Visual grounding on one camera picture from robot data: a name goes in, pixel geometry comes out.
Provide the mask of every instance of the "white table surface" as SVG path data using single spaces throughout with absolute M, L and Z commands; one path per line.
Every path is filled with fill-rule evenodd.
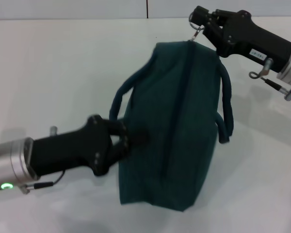
M 291 41 L 291 17 L 254 21 Z M 0 142 L 108 117 L 117 88 L 157 42 L 193 33 L 187 19 L 0 21 Z M 198 41 L 212 47 L 203 35 Z M 26 196 L 1 191 L 0 233 L 291 233 L 291 102 L 248 77 L 260 65 L 239 55 L 222 61 L 235 130 L 229 144 L 217 145 L 193 208 L 121 206 L 117 166 L 103 178 L 77 168 Z

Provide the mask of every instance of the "bag handle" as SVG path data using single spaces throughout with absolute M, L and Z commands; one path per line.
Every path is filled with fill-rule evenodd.
M 148 71 L 154 64 L 156 58 L 157 58 L 156 53 L 153 53 L 148 63 L 145 64 L 140 70 L 138 70 L 132 76 L 130 76 L 118 89 L 109 112 L 110 120 L 117 120 L 117 116 L 122 104 L 123 95 L 125 95 L 129 90 L 131 90 L 140 80 L 142 80 L 147 75 Z
M 232 85 L 228 72 L 225 66 L 220 62 L 219 72 L 222 79 L 222 102 L 223 102 L 223 116 L 224 120 L 217 113 L 215 121 L 218 126 L 219 142 L 229 142 L 229 137 L 232 136 L 234 130 L 234 117 L 231 105 Z

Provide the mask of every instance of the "green led light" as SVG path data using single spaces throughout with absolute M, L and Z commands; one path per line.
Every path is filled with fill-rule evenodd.
M 8 188 L 13 188 L 13 185 L 11 183 L 3 183 L 1 185 L 1 189 L 8 189 Z

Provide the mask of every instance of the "bag zipper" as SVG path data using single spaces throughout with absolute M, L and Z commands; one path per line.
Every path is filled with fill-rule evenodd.
M 186 90 L 187 90 L 188 83 L 191 76 L 191 70 L 193 67 L 194 50 L 195 50 L 195 42 L 188 41 L 187 42 L 187 56 L 186 56 L 185 64 L 183 67 L 182 76 L 179 81 L 175 105 L 174 105 L 172 115 L 170 118 L 170 126 L 167 131 L 167 137 L 165 139 L 164 148 L 163 148 L 161 178 L 166 177 L 167 165 L 169 162 L 170 152 L 172 148 L 172 141 L 173 141 L 176 127 L 178 124 L 179 116 L 180 116 L 181 109 L 183 106 L 184 97 L 185 97 Z

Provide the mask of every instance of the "teal bag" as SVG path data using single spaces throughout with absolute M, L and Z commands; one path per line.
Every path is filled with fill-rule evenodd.
M 222 79 L 224 120 L 217 113 Z M 210 165 L 216 137 L 234 128 L 231 83 L 215 51 L 193 41 L 158 43 L 149 62 L 117 91 L 110 120 L 133 88 L 124 123 L 145 127 L 150 142 L 119 163 L 121 204 L 145 201 L 173 210 L 192 206 Z

